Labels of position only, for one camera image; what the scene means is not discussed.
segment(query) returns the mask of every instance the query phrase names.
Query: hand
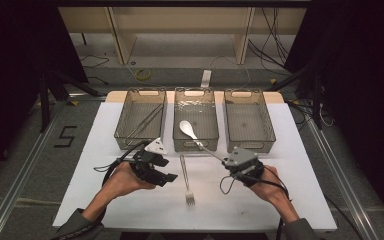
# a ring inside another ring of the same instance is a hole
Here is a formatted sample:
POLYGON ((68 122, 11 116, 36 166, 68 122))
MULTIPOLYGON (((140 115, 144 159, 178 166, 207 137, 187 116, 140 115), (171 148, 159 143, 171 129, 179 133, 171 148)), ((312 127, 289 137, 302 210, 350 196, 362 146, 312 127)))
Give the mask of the hand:
MULTIPOLYGON (((261 175, 261 179, 280 184, 277 169, 267 165, 264 167, 265 170, 261 175)), ((295 211, 294 206, 289 201, 283 189, 262 182, 252 185, 250 189, 259 198, 271 203, 279 212, 285 223, 291 223, 299 219, 298 213, 295 211)))
POLYGON ((155 187, 153 184, 140 180, 130 168, 130 164, 122 162, 82 212, 82 215, 93 222, 113 199, 139 189, 154 189, 155 187))

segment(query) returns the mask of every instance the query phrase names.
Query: fork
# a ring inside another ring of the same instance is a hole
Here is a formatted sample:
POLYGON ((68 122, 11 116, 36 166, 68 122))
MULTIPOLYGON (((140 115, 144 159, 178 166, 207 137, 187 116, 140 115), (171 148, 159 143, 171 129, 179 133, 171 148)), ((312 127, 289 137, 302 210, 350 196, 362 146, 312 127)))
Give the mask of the fork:
POLYGON ((180 155, 180 163, 182 164, 183 176, 185 177, 185 183, 186 183, 186 192, 185 192, 186 203, 188 205, 195 205, 195 198, 193 196, 193 192, 189 188, 188 173, 186 172, 186 162, 183 154, 180 155))

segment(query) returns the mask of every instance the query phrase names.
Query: white table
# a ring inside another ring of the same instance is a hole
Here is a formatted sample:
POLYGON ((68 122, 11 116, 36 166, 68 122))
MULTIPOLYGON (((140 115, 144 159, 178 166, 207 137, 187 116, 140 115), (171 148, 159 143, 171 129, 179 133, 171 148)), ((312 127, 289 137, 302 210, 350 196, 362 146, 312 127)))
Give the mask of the white table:
MULTIPOLYGON (((228 175, 220 161, 205 153, 185 153, 189 183, 196 204, 185 202, 179 153, 174 151, 173 94, 168 94, 168 107, 163 144, 170 162, 164 173, 179 175, 173 183, 155 190, 140 190, 114 200, 103 220, 106 228, 122 231, 147 232, 268 232, 277 229, 279 214, 268 203, 260 200, 240 182, 233 184, 228 195, 220 189, 220 180, 228 175)), ((216 94, 219 142, 216 154, 228 156, 224 131, 222 95, 216 94)), ((93 167, 105 166, 121 156, 114 139, 114 131, 122 110, 122 103, 102 103, 96 115, 73 178, 53 223, 64 224, 76 208, 85 208, 100 189, 104 173, 93 167)), ((305 152, 289 108, 284 103, 268 104, 276 134, 276 142, 269 154, 259 159, 275 166, 288 187, 293 204, 301 217, 306 218, 316 231, 337 228, 329 207, 305 152)), ((230 185, 224 182, 224 189, 230 185)))

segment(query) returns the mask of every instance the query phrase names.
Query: transparent bin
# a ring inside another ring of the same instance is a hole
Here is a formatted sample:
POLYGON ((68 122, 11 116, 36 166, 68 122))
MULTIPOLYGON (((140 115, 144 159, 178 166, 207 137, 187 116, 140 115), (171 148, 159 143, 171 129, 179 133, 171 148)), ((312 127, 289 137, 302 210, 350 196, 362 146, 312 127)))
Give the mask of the transparent bin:
POLYGON ((179 127, 187 120, 198 140, 211 151, 217 150, 219 139, 217 114, 212 88, 176 88, 174 100, 173 141, 176 152, 201 151, 179 127))
POLYGON ((276 141, 263 92, 260 89, 224 91, 227 151, 235 146, 268 153, 276 141))
POLYGON ((114 133, 120 149, 126 150, 140 141, 163 137, 166 91, 161 88, 130 88, 114 133))

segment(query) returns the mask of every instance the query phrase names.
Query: table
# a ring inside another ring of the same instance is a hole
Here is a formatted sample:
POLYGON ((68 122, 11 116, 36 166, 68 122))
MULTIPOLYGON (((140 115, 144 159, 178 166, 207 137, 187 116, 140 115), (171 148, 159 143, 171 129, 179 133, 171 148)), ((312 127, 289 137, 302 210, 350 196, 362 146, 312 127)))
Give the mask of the table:
MULTIPOLYGON (((113 134, 122 110, 123 94, 112 92, 96 115, 83 153, 62 201, 53 226, 61 226, 76 208, 84 208, 100 189, 104 173, 93 167, 105 166, 122 154, 113 134)), ((278 168, 289 189, 294 206, 301 217, 308 219, 316 231, 333 231, 336 224, 324 200, 320 186, 294 124, 287 104, 279 93, 269 93, 267 105, 276 134, 270 153, 259 159, 278 168)), ((227 156, 224 133, 223 93, 216 92, 219 142, 216 154, 227 156)), ((174 151, 174 92, 167 92, 168 106, 162 138, 168 150, 169 164, 159 169, 179 175, 173 183, 154 190, 136 191, 114 200, 107 209, 103 224, 122 231, 147 232, 268 232, 277 229, 279 214, 240 182, 234 182, 231 192, 224 195, 220 180, 228 175, 220 162, 206 153, 184 153, 189 183, 196 204, 185 202, 185 185, 179 153, 174 151)), ((227 188, 230 181, 223 184, 227 188)))

